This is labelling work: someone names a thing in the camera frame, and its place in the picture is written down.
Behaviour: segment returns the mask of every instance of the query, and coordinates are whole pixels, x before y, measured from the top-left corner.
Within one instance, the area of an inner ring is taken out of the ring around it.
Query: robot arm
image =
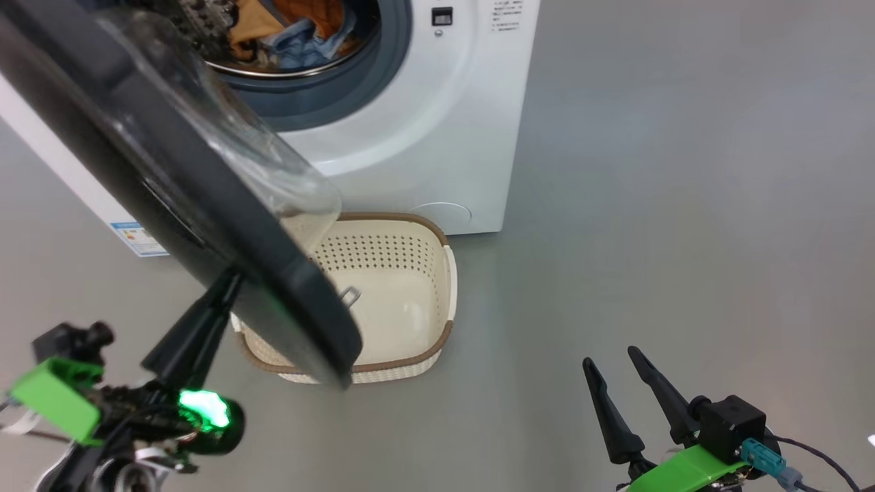
[[[642,454],[644,443],[629,430],[607,394],[607,384],[599,369],[587,357],[584,359],[584,375],[605,438],[608,458],[611,463],[629,465],[631,481],[619,485],[618,490],[740,491],[745,481],[766,474],[775,478],[785,490],[814,490],[802,483],[802,474],[787,466],[778,446],[779,441],[800,444],[772,435],[766,427],[765,413],[735,395],[719,402],[700,396],[688,404],[637,347],[629,347],[628,353],[641,380],[653,390],[669,422],[672,440],[684,449],[658,466],[646,460]],[[807,446],[800,446],[811,451]],[[852,490],[859,491],[846,472],[832,460],[824,459],[842,474]]]
[[[226,454],[245,427],[234,400],[203,390],[243,277],[225,271],[143,359],[155,378],[138,388],[100,385],[109,327],[59,325],[34,342],[38,366],[10,395],[71,440],[38,492],[153,492],[170,473],[193,473],[191,454]],[[135,443],[147,447],[137,449]]]

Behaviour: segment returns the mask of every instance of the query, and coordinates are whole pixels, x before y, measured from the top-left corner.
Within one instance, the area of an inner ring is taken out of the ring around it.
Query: brown basket rim
[[[419,215],[413,214],[394,214],[390,212],[383,213],[370,213],[370,212],[346,212],[340,214],[338,221],[405,221],[405,222],[413,222],[419,224],[421,226],[426,227],[435,236],[437,236],[438,240],[441,243],[441,246],[447,246],[449,241],[444,234],[444,231],[440,230],[434,222],[429,221],[424,217],[420,217]],[[440,349],[444,347],[447,339],[450,338],[450,332],[452,331],[452,320],[447,320],[444,324],[444,331],[441,332],[440,337],[437,338],[437,341],[429,347],[428,350],[419,355],[414,355],[412,357],[407,357],[406,359],[396,359],[394,361],[387,362],[375,362],[372,364],[356,364],[353,365],[353,372],[373,372],[377,370],[386,370],[386,369],[398,369],[406,366],[416,365],[420,362],[423,362],[427,359],[430,359],[434,354],[436,354]],[[248,343],[246,342],[246,335],[243,332],[237,334],[237,339],[240,341],[241,348],[243,350],[243,354],[255,365],[257,368],[264,370],[266,372],[272,372],[275,374],[292,374],[292,375],[303,375],[308,376],[307,373],[298,370],[293,365],[288,366],[278,366],[275,364],[268,364],[265,361],[262,361],[258,358],[257,355],[253,354],[252,349],[249,348]]]

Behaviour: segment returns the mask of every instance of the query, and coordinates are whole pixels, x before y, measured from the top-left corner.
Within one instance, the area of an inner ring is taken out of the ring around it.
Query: clothes
[[[316,38],[329,39],[346,24],[347,9],[342,0],[273,1],[289,26],[297,24],[303,18],[309,18],[316,26]]]
[[[361,44],[361,38],[355,35],[355,32],[350,32],[349,36],[346,36],[343,44],[340,45],[340,48],[337,50],[337,56],[347,56],[349,53],[352,53],[355,48],[357,48]]]
[[[231,53],[239,61],[256,59],[259,39],[279,33],[283,25],[258,0],[237,0],[239,20],[229,40]]]
[[[343,24],[328,38],[319,36],[319,27],[314,20],[300,18],[282,32],[263,39],[262,42],[269,46],[271,61],[277,68],[289,70],[317,67],[337,58],[356,20],[353,11],[343,4],[341,10]]]

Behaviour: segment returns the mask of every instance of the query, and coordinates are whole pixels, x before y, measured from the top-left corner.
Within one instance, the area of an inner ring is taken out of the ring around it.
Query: gray floor
[[[453,239],[462,295],[435,368],[338,394],[226,346],[211,379],[245,402],[247,438],[169,489],[613,490],[584,356],[648,456],[671,444],[630,344],[688,397],[739,394],[873,483],[873,22],[868,0],[545,0],[506,227]],[[110,382],[135,381],[201,289],[135,258],[0,130],[0,384],[32,336],[96,319],[119,334]],[[3,489],[59,451],[0,439]]]

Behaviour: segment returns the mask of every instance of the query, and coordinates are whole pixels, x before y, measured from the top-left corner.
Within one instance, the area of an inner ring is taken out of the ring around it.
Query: orange clothing
[[[258,0],[237,0],[237,8],[239,18],[228,40],[234,57],[249,61],[256,56],[259,39],[276,34],[284,27]]]
[[[343,25],[341,0],[274,0],[274,5],[290,25],[300,18],[309,18],[316,25],[315,35],[322,39],[333,36]]]

